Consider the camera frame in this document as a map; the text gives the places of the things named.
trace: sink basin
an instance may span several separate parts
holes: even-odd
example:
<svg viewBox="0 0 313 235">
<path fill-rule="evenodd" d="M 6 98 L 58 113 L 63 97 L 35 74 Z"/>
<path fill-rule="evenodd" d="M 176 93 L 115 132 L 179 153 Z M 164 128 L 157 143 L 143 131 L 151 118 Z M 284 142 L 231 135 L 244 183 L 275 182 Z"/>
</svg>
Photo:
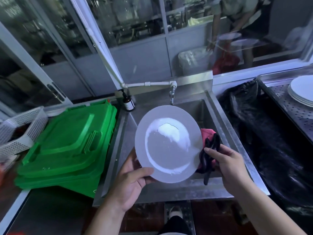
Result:
<svg viewBox="0 0 313 235">
<path fill-rule="evenodd" d="M 175 106 L 187 111 L 195 119 L 200 128 L 213 129 L 220 135 L 224 145 L 240 152 L 244 157 L 246 167 L 252 179 L 256 183 L 260 183 L 262 190 L 268 193 L 263 181 L 212 92 L 193 94 L 181 98 L 175 97 L 174 102 Z M 102 198 L 107 194 L 123 162 L 134 147 L 135 133 L 140 120 L 151 109 L 168 104 L 168 99 L 153 101 L 153 103 L 137 104 L 135 110 L 131 113 L 125 111 L 120 112 L 108 152 L 108 154 L 111 154 L 111 158 L 106 162 L 107 168 L 105 170 L 107 170 L 107 172 L 103 174 L 100 180 L 93 206 L 100 205 Z M 223 186 L 221 174 L 215 171 L 211 174 L 207 186 L 203 184 L 203 175 L 197 173 L 179 183 L 166 184 L 155 182 L 149 184 L 143 188 L 137 203 L 206 198 L 225 199 L 232 197 L 233 196 L 229 194 Z"/>
</svg>

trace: bottle label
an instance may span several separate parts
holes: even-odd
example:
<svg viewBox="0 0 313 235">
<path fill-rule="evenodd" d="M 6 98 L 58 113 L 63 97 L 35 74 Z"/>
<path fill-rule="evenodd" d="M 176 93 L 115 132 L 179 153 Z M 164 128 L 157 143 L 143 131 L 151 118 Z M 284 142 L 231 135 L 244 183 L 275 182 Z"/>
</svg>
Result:
<svg viewBox="0 0 313 235">
<path fill-rule="evenodd" d="M 135 108 L 133 100 L 131 100 L 130 102 L 124 103 L 126 110 L 132 110 Z"/>
</svg>

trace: black pants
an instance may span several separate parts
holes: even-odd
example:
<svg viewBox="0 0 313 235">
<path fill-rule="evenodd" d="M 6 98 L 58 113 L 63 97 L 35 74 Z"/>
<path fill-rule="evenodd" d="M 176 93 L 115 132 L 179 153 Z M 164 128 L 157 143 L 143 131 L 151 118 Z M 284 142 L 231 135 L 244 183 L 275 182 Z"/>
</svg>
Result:
<svg viewBox="0 0 313 235">
<path fill-rule="evenodd" d="M 191 231 L 189 230 L 186 222 L 179 216 L 173 216 L 169 221 L 167 221 L 158 234 L 163 233 L 183 233 L 191 235 Z"/>
</svg>

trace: metal faucet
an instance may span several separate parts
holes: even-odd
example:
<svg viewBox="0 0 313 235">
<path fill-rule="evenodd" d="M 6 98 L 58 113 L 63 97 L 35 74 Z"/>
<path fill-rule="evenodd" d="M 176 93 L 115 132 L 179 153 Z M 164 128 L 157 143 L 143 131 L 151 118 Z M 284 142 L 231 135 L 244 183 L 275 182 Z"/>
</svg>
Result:
<svg viewBox="0 0 313 235">
<path fill-rule="evenodd" d="M 174 97 L 175 97 L 175 89 L 176 89 L 176 87 L 172 86 L 171 88 L 172 88 L 172 90 L 170 91 L 170 98 L 171 98 L 171 105 L 173 106 L 174 105 Z"/>
</svg>

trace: person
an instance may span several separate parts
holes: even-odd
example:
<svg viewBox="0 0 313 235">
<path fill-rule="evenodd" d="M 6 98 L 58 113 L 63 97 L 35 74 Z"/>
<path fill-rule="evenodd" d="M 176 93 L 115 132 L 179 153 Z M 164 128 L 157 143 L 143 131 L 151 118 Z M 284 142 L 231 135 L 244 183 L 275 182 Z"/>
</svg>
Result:
<svg viewBox="0 0 313 235">
<path fill-rule="evenodd" d="M 271 0 L 214 0 L 212 38 L 207 50 L 214 49 L 217 43 L 222 15 L 227 16 L 232 23 L 230 32 L 240 32 L 244 39 L 262 39 L 269 32 L 271 4 Z M 229 49 L 231 41 L 223 43 L 225 49 Z M 252 47 L 243 46 L 242 54 L 245 67 L 252 67 Z"/>
<path fill-rule="evenodd" d="M 205 148 L 205 152 L 219 162 L 219 170 L 226 190 L 238 201 L 259 235 L 304 235 L 306 234 L 288 215 L 276 205 L 252 181 L 242 155 L 221 145 L 219 152 Z M 86 235 L 117 235 L 124 214 L 139 197 L 142 188 L 153 182 L 153 168 L 141 168 L 133 149 L 104 202 L 97 210 Z M 182 223 L 181 211 L 173 208 L 170 220 L 159 234 L 191 235 Z"/>
</svg>

